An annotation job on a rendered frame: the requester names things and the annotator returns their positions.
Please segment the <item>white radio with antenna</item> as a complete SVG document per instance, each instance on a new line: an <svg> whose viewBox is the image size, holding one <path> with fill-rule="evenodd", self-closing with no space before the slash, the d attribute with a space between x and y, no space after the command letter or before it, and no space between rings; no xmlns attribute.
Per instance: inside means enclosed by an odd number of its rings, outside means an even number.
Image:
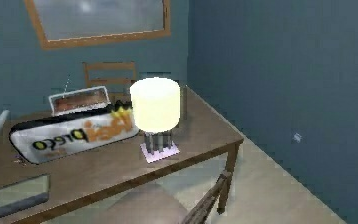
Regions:
<svg viewBox="0 0 358 224"><path fill-rule="evenodd" d="M105 86L68 91L68 85L69 81L66 81L62 93L48 97L53 116L105 108L110 104L108 91Z"/></svg>

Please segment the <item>brown wooden slatted chair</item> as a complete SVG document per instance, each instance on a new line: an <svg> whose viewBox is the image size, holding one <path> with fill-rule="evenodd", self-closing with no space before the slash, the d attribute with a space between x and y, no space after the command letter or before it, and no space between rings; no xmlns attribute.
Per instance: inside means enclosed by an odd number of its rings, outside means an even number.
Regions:
<svg viewBox="0 0 358 224"><path fill-rule="evenodd" d="M130 62L83 62L83 72L86 87L120 85L121 89L108 93L111 100L130 95L131 85L138 79L136 65ZM92 72L110 71L109 76L93 77Z"/></svg>

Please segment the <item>white printed long bag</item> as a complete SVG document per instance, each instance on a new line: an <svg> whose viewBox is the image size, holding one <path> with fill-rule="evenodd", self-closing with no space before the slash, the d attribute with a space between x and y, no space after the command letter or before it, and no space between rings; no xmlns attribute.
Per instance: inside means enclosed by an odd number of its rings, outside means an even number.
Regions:
<svg viewBox="0 0 358 224"><path fill-rule="evenodd" d="M41 164L120 140L139 132L130 106L107 106L14 125L13 147L27 161Z"/></svg>

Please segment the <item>white shade table lamp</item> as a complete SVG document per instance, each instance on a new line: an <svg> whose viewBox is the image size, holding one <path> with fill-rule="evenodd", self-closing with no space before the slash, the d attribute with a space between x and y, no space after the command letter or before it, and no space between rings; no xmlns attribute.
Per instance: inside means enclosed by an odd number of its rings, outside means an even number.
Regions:
<svg viewBox="0 0 358 224"><path fill-rule="evenodd" d="M130 87L136 126L144 132L141 151L148 163L179 153L172 129L180 120L180 86L162 77L136 81Z"/></svg>

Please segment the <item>grey wooden chair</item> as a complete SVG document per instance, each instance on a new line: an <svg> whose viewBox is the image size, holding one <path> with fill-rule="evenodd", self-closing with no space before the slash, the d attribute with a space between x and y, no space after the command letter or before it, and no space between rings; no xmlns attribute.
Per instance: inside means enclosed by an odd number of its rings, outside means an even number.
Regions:
<svg viewBox="0 0 358 224"><path fill-rule="evenodd" d="M190 210L158 184L137 187L96 216L92 224L206 224L231 173L216 183Z"/></svg>

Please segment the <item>brown wooden table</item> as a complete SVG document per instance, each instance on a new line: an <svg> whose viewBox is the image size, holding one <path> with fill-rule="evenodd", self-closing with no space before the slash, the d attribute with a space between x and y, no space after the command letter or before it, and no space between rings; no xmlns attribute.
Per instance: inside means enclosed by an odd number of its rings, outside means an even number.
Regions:
<svg viewBox="0 0 358 224"><path fill-rule="evenodd" d="M119 194L146 182L226 153L225 168L232 172L243 136L235 131L193 90L187 91L187 119L173 131L180 152L147 163L141 136L41 165L21 165L8 140L17 123L46 117L36 112L9 120L0 135L0 187L32 176L50 176L49 200L0 218L0 224L40 224L68 212Z"/></svg>

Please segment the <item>wood framed wall picture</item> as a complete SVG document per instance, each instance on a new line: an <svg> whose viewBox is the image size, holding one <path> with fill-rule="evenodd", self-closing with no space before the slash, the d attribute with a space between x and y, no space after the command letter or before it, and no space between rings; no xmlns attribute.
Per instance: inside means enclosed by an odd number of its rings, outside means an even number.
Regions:
<svg viewBox="0 0 358 224"><path fill-rule="evenodd" d="M23 0L44 50L167 37L171 0Z"/></svg>

